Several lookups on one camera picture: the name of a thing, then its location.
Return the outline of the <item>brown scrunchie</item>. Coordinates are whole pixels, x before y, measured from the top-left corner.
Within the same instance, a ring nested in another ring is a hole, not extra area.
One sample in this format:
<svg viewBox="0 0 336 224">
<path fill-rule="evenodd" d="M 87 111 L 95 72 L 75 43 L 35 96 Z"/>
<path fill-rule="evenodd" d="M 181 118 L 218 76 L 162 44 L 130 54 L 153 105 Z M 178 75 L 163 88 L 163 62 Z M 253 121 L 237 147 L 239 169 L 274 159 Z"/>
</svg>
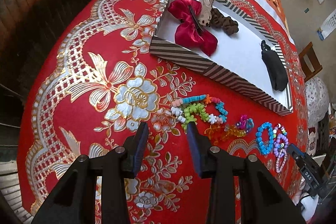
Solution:
<svg viewBox="0 0 336 224">
<path fill-rule="evenodd" d="M 220 10 L 213 8 L 211 10 L 210 26 L 222 29 L 224 33 L 231 36 L 239 31 L 239 25 L 230 16 L 224 16 Z"/>
</svg>

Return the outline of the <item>red gold embroidered bedspread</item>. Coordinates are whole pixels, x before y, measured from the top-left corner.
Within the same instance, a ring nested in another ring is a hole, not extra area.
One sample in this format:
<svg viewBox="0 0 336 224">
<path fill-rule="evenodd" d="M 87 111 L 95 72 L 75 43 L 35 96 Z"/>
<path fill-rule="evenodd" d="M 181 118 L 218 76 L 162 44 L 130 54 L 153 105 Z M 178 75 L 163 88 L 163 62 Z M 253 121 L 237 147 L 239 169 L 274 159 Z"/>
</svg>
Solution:
<svg viewBox="0 0 336 224">
<path fill-rule="evenodd" d="M 171 102 L 204 94 L 223 101 L 228 124 L 243 115 L 256 126 L 282 124 L 307 147 L 304 76 L 278 0 L 226 0 L 280 45 L 290 72 L 293 111 L 279 116 L 250 98 L 219 67 L 200 75 L 150 54 L 169 0 L 92 0 L 51 50 L 30 91 L 18 148 L 22 206 L 34 216 L 81 154 L 102 156 L 142 121 L 149 140 L 138 176 L 125 180 L 131 223 L 203 223 L 209 182 L 193 170 L 185 132 Z"/>
</svg>

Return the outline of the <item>wooden chair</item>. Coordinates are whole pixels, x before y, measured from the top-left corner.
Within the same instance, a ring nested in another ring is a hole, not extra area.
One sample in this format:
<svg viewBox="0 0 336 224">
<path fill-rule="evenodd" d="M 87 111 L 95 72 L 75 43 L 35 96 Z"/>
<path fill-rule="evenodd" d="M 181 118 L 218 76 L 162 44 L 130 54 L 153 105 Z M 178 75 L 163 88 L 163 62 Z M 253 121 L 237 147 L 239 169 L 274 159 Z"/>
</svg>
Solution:
<svg viewBox="0 0 336 224">
<path fill-rule="evenodd" d="M 322 65 L 313 49 L 312 42 L 308 43 L 301 53 L 299 53 L 299 60 L 305 75 L 304 82 L 307 82 L 322 70 Z"/>
</svg>

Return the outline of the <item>wall calendar poster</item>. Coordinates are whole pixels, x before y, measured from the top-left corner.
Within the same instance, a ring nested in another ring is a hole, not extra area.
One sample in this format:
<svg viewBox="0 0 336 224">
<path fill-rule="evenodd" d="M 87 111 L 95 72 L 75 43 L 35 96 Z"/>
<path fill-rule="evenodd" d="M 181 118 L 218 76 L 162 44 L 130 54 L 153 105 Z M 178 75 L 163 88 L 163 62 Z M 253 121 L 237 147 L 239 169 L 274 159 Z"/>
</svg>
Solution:
<svg viewBox="0 0 336 224">
<path fill-rule="evenodd" d="M 336 28 L 336 9 L 326 18 L 322 25 L 318 28 L 317 34 L 321 41 L 325 40 L 329 34 Z"/>
</svg>

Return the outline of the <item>floral fabric bundle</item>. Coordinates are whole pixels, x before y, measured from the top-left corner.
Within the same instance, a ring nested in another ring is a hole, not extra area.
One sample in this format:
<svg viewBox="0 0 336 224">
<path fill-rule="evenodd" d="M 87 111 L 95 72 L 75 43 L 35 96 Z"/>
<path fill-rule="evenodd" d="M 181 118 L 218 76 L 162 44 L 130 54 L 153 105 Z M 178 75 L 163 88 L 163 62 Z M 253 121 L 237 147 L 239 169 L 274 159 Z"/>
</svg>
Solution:
<svg viewBox="0 0 336 224">
<path fill-rule="evenodd" d="M 326 84 L 319 77 L 313 77 L 305 83 L 307 102 L 307 124 L 313 127 L 322 120 L 329 108 L 329 93 Z"/>
</svg>

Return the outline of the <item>red satin hair bow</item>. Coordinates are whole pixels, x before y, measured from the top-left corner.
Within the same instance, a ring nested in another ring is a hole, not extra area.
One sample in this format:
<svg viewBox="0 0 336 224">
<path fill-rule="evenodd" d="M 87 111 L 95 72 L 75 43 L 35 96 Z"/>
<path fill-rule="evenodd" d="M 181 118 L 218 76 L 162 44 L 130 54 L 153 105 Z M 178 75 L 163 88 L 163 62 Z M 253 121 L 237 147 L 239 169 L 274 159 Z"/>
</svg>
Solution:
<svg viewBox="0 0 336 224">
<path fill-rule="evenodd" d="M 168 11 L 180 21 L 175 43 L 188 49 L 200 49 L 211 56 L 217 49 L 218 40 L 198 22 L 201 10 L 201 2 L 197 0 L 174 0 L 168 7 Z"/>
</svg>

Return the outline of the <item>striped white cardboard tray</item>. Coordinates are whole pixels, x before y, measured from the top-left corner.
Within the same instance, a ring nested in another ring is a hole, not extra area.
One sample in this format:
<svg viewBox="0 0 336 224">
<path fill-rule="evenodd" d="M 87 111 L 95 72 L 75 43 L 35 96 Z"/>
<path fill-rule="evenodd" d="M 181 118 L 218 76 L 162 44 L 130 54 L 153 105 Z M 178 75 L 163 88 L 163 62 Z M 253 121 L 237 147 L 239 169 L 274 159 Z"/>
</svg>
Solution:
<svg viewBox="0 0 336 224">
<path fill-rule="evenodd" d="M 239 25 L 239 31 L 232 36 L 209 29 L 218 39 L 214 54 L 207 56 L 199 49 L 187 49 L 176 44 L 174 35 L 179 22 L 168 11 L 163 12 L 151 39 L 150 53 L 221 83 L 279 115 L 291 114 L 293 104 L 290 86 L 283 91 L 274 90 L 261 58 L 261 43 L 265 41 L 285 64 L 278 42 L 259 23 L 228 0 L 214 0 L 213 6 Z"/>
</svg>

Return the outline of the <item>pink purple bead charm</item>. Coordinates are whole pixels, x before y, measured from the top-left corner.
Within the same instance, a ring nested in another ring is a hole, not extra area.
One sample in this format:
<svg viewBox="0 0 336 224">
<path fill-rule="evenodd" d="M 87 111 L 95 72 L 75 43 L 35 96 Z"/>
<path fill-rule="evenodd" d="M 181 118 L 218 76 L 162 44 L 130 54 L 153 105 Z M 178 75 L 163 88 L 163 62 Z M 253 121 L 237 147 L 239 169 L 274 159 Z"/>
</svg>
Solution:
<svg viewBox="0 0 336 224">
<path fill-rule="evenodd" d="M 252 118 L 247 115 L 242 115 L 240 120 L 236 123 L 236 127 L 240 130 L 250 132 L 254 128 L 254 122 Z"/>
</svg>

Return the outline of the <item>leopard print hair bow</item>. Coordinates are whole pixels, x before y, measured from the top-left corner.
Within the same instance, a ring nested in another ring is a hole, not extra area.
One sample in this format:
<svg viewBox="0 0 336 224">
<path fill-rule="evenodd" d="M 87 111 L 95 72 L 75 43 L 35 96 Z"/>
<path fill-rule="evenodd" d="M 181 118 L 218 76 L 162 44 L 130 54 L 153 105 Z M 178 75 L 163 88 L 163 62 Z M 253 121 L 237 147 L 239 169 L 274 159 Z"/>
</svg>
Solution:
<svg viewBox="0 0 336 224">
<path fill-rule="evenodd" d="M 214 0 L 199 0 L 202 5 L 201 12 L 198 15 L 198 22 L 202 26 L 209 26 L 212 18 L 211 10 Z"/>
</svg>

